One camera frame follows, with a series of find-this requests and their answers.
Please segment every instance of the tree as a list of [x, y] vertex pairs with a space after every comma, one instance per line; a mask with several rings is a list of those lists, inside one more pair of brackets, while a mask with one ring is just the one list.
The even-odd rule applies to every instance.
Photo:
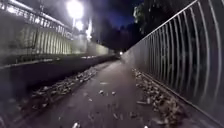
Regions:
[[135, 7], [135, 22], [140, 25], [140, 31], [146, 35], [174, 14], [170, 3], [166, 0], [144, 0]]

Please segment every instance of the metal railing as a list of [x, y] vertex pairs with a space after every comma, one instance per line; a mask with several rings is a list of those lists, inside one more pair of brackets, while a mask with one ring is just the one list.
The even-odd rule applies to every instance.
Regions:
[[223, 12], [223, 0], [195, 0], [123, 59], [224, 125]]
[[[84, 36], [75, 35], [60, 21], [17, 1], [0, 1], [0, 19], [0, 66], [90, 54], [88, 47], [92, 45]], [[95, 55], [109, 51], [94, 46]]]

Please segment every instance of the ground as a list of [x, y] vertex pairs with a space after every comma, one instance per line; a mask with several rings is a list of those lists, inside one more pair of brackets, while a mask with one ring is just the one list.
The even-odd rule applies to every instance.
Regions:
[[150, 105], [137, 104], [143, 91], [135, 75], [121, 61], [103, 69], [62, 100], [44, 108], [21, 128], [159, 128], [160, 115]]

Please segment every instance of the walkway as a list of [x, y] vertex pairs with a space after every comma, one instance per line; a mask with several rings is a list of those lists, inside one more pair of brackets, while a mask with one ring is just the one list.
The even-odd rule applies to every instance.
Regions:
[[[145, 96], [136, 86], [134, 73], [122, 62], [113, 62], [21, 128], [72, 128], [75, 123], [82, 128], [165, 127], [159, 112], [147, 104], [152, 100], [138, 102]], [[187, 122], [180, 127], [194, 127]]]

